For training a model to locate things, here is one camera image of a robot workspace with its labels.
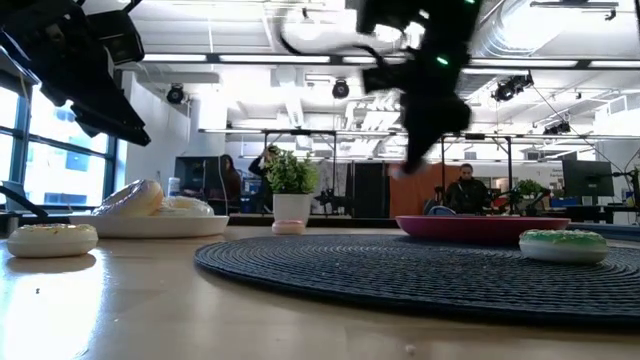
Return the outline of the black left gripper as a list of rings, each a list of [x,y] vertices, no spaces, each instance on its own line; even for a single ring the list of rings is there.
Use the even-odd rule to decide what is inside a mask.
[[[75,122],[90,138],[151,142],[111,79],[106,48],[76,0],[0,0],[0,47],[39,79],[50,100],[74,101]]]

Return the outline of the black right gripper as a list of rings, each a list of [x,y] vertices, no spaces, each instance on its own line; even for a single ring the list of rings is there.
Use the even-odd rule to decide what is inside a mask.
[[[403,125],[408,132],[405,174],[428,169],[427,155],[444,133],[459,133],[470,124],[471,109],[457,95],[456,86],[466,63],[403,63],[398,80],[404,92]]]

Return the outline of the cream glazed donut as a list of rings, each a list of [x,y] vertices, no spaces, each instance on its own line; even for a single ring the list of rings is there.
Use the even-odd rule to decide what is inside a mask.
[[[164,193],[155,180],[136,180],[109,195],[92,211],[94,216],[149,216],[162,204]]]

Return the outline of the white iced donut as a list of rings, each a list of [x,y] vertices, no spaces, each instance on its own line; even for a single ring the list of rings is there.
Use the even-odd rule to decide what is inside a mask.
[[[192,197],[169,196],[162,200],[153,216],[172,217],[210,217],[214,216],[213,208],[207,203]]]

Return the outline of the white sprinkled donut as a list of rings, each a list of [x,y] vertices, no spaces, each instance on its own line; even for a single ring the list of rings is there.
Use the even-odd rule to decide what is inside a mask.
[[[95,227],[87,224],[24,225],[11,233],[7,248],[21,258],[55,258],[84,255],[99,241]]]

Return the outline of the green iced donut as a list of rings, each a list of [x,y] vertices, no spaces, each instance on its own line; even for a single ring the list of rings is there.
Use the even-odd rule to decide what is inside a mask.
[[[570,264],[596,264],[609,252],[603,236],[581,230],[528,230],[519,236],[519,248],[530,259]]]

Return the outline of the orange partition panel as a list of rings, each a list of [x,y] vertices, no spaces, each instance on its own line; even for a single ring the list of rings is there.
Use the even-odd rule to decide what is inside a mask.
[[[390,164],[388,174],[398,168],[398,164]],[[459,172],[459,166],[435,163],[408,177],[396,179],[390,175],[390,216],[421,215],[424,204],[436,197],[436,188],[445,189],[458,179]]]

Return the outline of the large window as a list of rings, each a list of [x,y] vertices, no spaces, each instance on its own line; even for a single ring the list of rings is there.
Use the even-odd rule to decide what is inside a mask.
[[[70,103],[57,107],[38,85],[27,89],[30,99],[0,87],[0,182],[21,184],[37,205],[99,205],[113,188],[115,141],[85,134]]]

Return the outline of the person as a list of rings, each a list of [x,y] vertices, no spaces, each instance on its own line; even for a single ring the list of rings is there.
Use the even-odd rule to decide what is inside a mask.
[[[221,177],[224,185],[225,198],[228,205],[238,210],[241,205],[242,177],[236,169],[232,157],[224,154],[220,158]]]
[[[267,163],[277,155],[278,152],[279,148],[276,145],[269,145],[249,165],[249,172],[261,180],[257,198],[259,203],[258,208],[264,213],[271,213],[273,211],[273,195],[267,178]]]
[[[473,167],[460,166],[458,179],[446,189],[444,205],[457,214],[482,215],[491,206],[489,190],[473,176]]]

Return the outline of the black partition panel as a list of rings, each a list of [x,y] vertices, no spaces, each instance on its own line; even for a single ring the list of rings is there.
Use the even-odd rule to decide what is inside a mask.
[[[353,162],[347,172],[346,196],[353,218],[389,216],[389,180],[381,162]]]

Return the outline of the pink-red plate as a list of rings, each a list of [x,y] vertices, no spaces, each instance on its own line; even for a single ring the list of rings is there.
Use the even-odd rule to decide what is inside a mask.
[[[409,236],[432,242],[515,246],[528,230],[564,230],[567,218],[517,216],[397,216],[398,226]]]

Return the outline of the black computer monitor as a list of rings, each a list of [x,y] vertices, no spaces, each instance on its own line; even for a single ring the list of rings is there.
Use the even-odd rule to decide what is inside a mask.
[[[224,198],[218,157],[177,157],[174,176],[181,195],[205,202]]]
[[[565,194],[569,197],[613,197],[612,167],[609,162],[563,160]]]

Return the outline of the small green plant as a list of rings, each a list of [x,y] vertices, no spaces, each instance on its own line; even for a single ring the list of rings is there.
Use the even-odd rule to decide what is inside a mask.
[[[524,198],[527,196],[536,197],[543,193],[545,188],[535,180],[524,179],[517,183],[515,190],[520,198]]]

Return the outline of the white plate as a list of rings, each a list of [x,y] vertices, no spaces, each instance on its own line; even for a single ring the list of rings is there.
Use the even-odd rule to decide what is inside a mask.
[[[105,239],[165,239],[221,235],[225,232],[229,217],[74,215],[69,217],[69,221],[73,225],[91,225],[97,230],[98,236]]]

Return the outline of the long black ceiling light bar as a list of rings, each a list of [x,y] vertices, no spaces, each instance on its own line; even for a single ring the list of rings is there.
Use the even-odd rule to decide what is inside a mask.
[[[145,62],[158,63],[229,63],[229,64],[306,64],[306,65],[369,65],[375,59],[370,55],[284,55],[284,54],[187,54],[152,53],[147,54]],[[472,68],[522,68],[556,69],[576,68],[579,70],[636,70],[640,69],[640,60],[626,59],[544,59],[544,58],[472,58]]]

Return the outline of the dark round woven placemat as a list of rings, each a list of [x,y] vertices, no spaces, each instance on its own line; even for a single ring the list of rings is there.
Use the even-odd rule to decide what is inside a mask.
[[[397,235],[252,237],[205,245],[195,264],[298,297],[418,317],[640,333],[640,249],[595,265],[535,261],[510,248]]]

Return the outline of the thin linear ceiling light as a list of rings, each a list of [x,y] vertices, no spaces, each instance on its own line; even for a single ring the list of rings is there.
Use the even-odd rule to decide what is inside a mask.
[[[334,137],[408,137],[407,132],[398,131],[351,131],[351,130],[315,130],[315,129],[199,129],[200,133],[231,134],[231,135],[271,135],[282,134],[291,136],[330,135]],[[640,136],[626,135],[593,135],[593,134],[569,134],[569,135],[545,135],[545,134],[508,134],[508,133],[445,133],[440,138],[464,138],[466,140],[487,140],[498,138],[532,139],[532,140],[640,140]]]

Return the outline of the green plant in white pot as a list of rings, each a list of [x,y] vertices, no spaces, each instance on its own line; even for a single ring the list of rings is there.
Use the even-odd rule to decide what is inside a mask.
[[[293,151],[274,147],[266,161],[266,177],[272,193],[275,221],[300,221],[306,225],[311,213],[318,171],[309,155],[297,157]]]

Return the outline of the black metal rig frame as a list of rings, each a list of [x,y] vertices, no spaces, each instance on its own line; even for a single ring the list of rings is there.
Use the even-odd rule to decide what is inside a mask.
[[[392,162],[392,161],[401,161],[402,157],[400,155],[388,155],[386,153],[380,154],[378,151],[379,146],[384,146],[388,139],[403,137],[407,138],[408,134],[406,132],[397,132],[397,131],[343,131],[343,130],[318,130],[318,129],[302,129],[302,128],[291,128],[291,129],[259,129],[258,133],[264,135],[264,144],[265,146],[269,145],[268,138],[271,134],[276,134],[278,137],[281,135],[289,135],[289,136],[304,136],[308,138],[320,138],[325,143],[327,143],[328,147],[331,149],[331,155],[318,155],[317,150],[313,147],[309,147],[306,149],[306,153],[302,155],[302,158],[309,158],[315,160],[322,159],[330,159],[333,163],[336,163],[338,160],[344,161],[382,161],[382,162]],[[340,148],[341,138],[354,140],[366,140],[373,141],[376,140],[376,143],[371,146],[367,146],[367,151],[361,151],[360,153],[352,153],[354,146],[351,146],[348,150],[343,151]],[[455,141],[466,141],[470,143],[482,143],[483,141],[493,141],[495,145],[502,149],[507,154],[507,169],[508,169],[508,187],[505,191],[496,193],[494,198],[506,196],[512,192],[511,188],[513,187],[513,159],[512,159],[512,144],[513,139],[519,138],[519,135],[510,135],[510,134],[485,134],[485,133],[474,133],[474,132],[457,132],[457,133],[447,133],[441,137],[440,140],[437,141],[440,147],[440,163],[445,165],[447,160],[445,159],[445,153],[447,149],[445,148],[445,144],[453,144]]]

